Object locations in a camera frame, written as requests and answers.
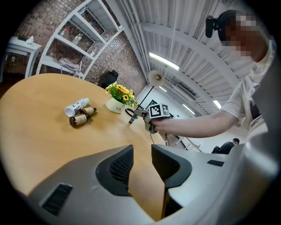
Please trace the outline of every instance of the fluorescent light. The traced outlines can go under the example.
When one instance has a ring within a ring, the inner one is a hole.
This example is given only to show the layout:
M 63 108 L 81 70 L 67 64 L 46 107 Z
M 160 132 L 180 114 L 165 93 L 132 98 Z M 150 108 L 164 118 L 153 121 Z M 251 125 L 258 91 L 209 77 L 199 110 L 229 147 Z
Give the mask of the fluorescent light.
M 161 88 L 163 91 L 167 92 L 163 87 L 159 87 L 159 88 Z
M 149 52 L 149 55 L 151 57 L 153 57 L 155 59 L 158 59 L 159 61 L 161 61 L 161 62 L 163 62 L 163 63 L 165 63 L 165 64 L 167 64 L 167 65 L 169 65 L 169 66 L 171 66 L 173 68 L 175 68 L 176 70 L 179 70 L 179 66 L 177 66 L 176 64 L 173 64 L 172 62 L 168 61 L 167 59 L 164 59 L 164 58 L 162 58 L 162 57 L 160 57 L 158 55 L 155 55 L 155 54 L 153 54 L 151 52 Z
M 214 100 L 213 102 L 216 104 L 216 106 L 217 106 L 219 109 L 221 108 L 221 105 L 220 105 L 220 103 L 219 103 L 217 100 Z
M 184 106 L 185 108 L 187 108 L 193 115 L 195 115 L 195 113 L 194 113 L 193 111 L 191 111 L 190 108 L 188 108 L 185 104 L 183 104 L 183 106 Z

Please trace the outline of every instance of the white t-shirt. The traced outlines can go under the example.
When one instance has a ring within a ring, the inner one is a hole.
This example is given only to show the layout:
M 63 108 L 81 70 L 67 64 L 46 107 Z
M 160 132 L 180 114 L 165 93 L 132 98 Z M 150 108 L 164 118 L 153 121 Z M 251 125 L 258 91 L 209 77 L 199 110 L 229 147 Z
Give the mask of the white t-shirt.
M 227 103 L 221 108 L 235 116 L 237 119 L 245 117 L 244 123 L 247 124 L 249 134 L 261 125 L 262 129 L 260 127 L 258 133 L 267 132 L 263 116 L 260 114 L 257 105 L 254 103 L 252 94 L 259 86 L 263 76 L 267 73 L 275 56 L 275 52 L 274 41 L 270 41 L 265 57 L 252 67 L 250 73 L 237 85 Z

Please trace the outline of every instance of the shirt sleeve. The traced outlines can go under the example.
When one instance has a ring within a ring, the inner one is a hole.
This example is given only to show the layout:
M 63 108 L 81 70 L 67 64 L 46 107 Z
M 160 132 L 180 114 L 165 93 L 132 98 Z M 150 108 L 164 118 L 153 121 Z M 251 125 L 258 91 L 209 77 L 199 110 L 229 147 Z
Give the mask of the shirt sleeve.
M 236 87 L 227 101 L 221 109 L 229 114 L 235 116 L 237 119 L 245 117 L 243 97 L 239 87 Z

